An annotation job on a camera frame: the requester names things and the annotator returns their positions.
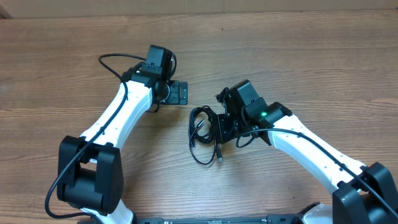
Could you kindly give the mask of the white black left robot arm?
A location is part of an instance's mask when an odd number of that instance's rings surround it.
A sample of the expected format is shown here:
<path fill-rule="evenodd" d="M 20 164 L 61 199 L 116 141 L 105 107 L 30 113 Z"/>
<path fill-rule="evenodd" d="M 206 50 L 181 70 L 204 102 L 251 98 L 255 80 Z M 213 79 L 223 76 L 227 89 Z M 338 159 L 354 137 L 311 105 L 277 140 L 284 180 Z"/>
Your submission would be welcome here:
<path fill-rule="evenodd" d="M 157 45 L 119 79 L 119 90 L 98 120 L 79 137 L 65 136 L 59 146 L 58 176 L 45 199 L 56 219 L 88 216 L 92 223 L 137 223 L 122 201 L 121 151 L 140 117 L 152 106 L 186 105 L 188 85 L 173 80 L 175 54 Z"/>

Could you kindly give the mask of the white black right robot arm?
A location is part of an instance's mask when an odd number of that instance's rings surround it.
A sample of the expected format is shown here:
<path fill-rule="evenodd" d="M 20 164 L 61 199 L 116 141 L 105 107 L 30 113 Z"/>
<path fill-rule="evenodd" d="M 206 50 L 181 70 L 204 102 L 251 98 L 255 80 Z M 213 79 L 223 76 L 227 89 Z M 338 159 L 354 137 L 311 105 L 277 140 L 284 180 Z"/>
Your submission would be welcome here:
<path fill-rule="evenodd" d="M 332 203 L 315 203 L 292 223 L 397 223 L 397 187 L 379 162 L 367 166 L 311 132 L 279 102 L 268 105 L 249 80 L 224 88 L 216 99 L 222 142 L 248 136 L 288 154 L 326 188 Z"/>

